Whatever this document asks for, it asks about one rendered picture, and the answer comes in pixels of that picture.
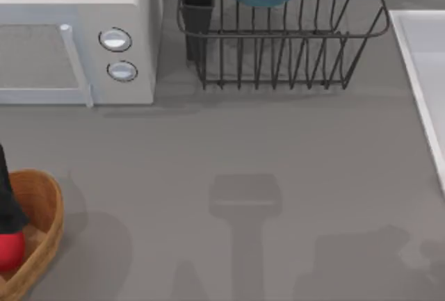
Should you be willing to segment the pale microwave oven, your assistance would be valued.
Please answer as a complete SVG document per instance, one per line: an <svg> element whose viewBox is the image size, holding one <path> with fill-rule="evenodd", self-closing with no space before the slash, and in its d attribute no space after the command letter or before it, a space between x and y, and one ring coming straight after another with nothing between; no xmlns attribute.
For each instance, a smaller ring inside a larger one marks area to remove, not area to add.
<svg viewBox="0 0 445 301"><path fill-rule="evenodd" d="M153 102L162 36L163 0L0 0L0 3L76 6L88 53L94 106ZM125 52L107 51L99 43L99 33L113 27L123 29L131 36L132 45ZM134 64L138 76L130 82L112 79L106 68L118 61Z"/></svg>

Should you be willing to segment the small round microwave knob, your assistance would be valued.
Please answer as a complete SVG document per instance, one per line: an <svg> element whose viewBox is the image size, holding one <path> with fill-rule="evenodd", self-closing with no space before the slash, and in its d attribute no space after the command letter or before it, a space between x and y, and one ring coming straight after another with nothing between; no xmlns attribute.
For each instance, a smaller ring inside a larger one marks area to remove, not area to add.
<svg viewBox="0 0 445 301"><path fill-rule="evenodd" d="M137 67L128 61L108 64L106 70L112 79L119 82L130 82L138 76Z"/></svg>

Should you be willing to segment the black cutlery holder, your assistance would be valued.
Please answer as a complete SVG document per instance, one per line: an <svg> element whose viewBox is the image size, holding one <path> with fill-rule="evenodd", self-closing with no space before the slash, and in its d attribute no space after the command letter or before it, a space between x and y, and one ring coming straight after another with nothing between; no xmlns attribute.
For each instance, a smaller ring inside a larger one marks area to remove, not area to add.
<svg viewBox="0 0 445 301"><path fill-rule="evenodd" d="M186 58L194 61L199 58L199 43L201 40L206 42L207 38L193 37L193 34L209 33L215 0L179 0L179 3L186 31Z"/></svg>

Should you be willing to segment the large round microwave knob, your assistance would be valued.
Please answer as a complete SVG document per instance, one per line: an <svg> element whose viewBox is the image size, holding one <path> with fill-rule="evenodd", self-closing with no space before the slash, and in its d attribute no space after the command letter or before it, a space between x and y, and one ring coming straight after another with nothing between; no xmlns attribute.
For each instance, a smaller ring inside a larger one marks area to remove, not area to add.
<svg viewBox="0 0 445 301"><path fill-rule="evenodd" d="M132 45L131 36L123 29L113 27L106 31L101 31L98 35L100 45L107 51L125 52Z"/></svg>

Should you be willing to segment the brown woven basket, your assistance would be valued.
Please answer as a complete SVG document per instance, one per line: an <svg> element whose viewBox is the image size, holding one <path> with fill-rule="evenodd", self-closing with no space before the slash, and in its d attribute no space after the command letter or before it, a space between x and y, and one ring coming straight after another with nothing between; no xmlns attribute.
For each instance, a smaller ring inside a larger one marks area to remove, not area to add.
<svg viewBox="0 0 445 301"><path fill-rule="evenodd" d="M21 301L46 273L63 236L64 204L60 185L47 172L21 169L9 174L17 201L29 218L26 251L20 267L0 273L0 301Z"/></svg>

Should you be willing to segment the microwave door with mesh window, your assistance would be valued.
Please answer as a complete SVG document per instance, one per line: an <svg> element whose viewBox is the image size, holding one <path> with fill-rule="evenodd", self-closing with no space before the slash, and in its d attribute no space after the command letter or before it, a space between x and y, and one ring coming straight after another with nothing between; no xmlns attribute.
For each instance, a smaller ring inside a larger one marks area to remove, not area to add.
<svg viewBox="0 0 445 301"><path fill-rule="evenodd" d="M61 24L72 26L91 84L76 6L0 3L0 105L86 106L60 34Z"/></svg>

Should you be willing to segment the red apple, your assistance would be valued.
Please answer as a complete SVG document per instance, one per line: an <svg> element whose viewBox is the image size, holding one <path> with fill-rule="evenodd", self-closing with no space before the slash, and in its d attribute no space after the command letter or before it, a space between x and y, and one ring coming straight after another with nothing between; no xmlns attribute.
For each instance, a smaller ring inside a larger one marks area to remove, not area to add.
<svg viewBox="0 0 445 301"><path fill-rule="evenodd" d="M22 231L14 234L0 234L0 272L18 268L23 262L26 250Z"/></svg>

